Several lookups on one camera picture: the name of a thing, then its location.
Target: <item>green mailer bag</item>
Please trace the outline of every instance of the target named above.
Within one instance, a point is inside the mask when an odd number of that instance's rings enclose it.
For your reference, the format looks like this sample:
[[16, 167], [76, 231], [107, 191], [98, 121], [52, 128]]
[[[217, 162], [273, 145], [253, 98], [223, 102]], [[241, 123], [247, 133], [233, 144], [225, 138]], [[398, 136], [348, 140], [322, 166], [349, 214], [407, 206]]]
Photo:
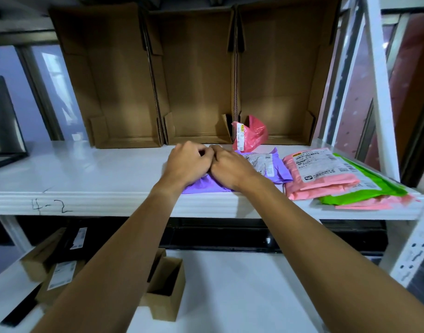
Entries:
[[408, 194], [402, 185], [383, 179], [381, 176], [336, 153], [334, 155], [340, 157], [345, 162], [344, 164], [347, 170], [355, 174], [360, 180], [360, 183], [350, 188], [347, 192], [319, 197], [320, 202], [323, 204], [342, 206], [381, 195], [405, 196]]

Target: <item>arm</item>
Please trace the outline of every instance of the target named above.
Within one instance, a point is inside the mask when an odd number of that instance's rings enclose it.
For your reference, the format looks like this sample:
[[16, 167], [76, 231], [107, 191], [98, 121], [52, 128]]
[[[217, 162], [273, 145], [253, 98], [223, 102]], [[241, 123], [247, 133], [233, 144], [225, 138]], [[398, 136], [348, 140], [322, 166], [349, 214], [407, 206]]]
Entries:
[[213, 150], [203, 145], [175, 146], [147, 199], [68, 285], [33, 332], [125, 332], [146, 291], [172, 209], [183, 189], [209, 170], [212, 157]]
[[331, 332], [424, 332], [424, 305], [297, 207], [242, 156], [212, 146], [211, 171], [252, 203]]

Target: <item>hand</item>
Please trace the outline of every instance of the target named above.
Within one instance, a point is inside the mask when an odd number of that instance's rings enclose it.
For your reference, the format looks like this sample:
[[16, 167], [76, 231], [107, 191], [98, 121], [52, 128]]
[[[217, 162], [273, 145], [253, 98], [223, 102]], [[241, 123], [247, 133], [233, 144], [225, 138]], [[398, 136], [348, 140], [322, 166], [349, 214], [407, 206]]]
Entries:
[[214, 150], [211, 173], [223, 186], [241, 192], [251, 178], [263, 177], [242, 155], [227, 151], [220, 145], [209, 146]]
[[170, 152], [167, 159], [167, 166], [159, 183], [170, 185], [180, 193], [189, 184], [206, 174], [211, 166], [214, 156], [213, 149], [202, 144], [187, 141], [184, 144], [177, 144]]

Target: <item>red plastic bag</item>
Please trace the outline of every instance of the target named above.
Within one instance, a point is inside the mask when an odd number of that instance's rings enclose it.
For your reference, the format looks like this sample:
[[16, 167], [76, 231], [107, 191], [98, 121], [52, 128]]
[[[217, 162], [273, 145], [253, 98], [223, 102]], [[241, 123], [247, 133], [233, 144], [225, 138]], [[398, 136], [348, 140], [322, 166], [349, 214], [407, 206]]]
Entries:
[[253, 115], [249, 116], [249, 127], [238, 122], [233, 122], [232, 126], [237, 130], [236, 138], [232, 145], [234, 151], [252, 152], [268, 140], [266, 125]]

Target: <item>left hand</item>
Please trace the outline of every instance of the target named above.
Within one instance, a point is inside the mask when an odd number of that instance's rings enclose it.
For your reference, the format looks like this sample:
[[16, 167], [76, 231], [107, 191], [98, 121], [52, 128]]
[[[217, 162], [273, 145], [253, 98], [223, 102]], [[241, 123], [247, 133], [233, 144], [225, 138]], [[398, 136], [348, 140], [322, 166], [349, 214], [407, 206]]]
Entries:
[[160, 182], [174, 185], [183, 190], [208, 172], [213, 157], [213, 149], [205, 145], [191, 141], [177, 144], [170, 152]]

